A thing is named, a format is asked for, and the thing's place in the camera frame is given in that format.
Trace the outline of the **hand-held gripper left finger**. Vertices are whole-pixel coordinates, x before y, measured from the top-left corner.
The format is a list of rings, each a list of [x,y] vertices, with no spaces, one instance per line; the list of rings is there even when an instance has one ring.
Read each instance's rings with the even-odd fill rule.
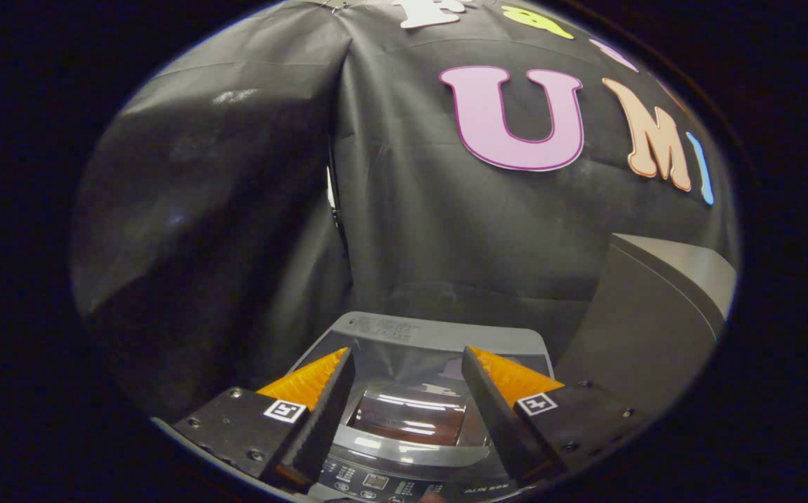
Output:
[[[340,348],[259,389],[232,386],[174,423],[194,449],[279,490],[318,481],[355,379]]]

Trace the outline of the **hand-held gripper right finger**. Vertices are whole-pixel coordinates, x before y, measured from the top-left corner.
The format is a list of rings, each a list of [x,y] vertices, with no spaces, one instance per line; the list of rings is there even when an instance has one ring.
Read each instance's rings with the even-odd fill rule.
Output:
[[[566,385],[478,347],[461,372],[507,476],[519,483],[578,472],[646,426],[646,415],[590,381]]]

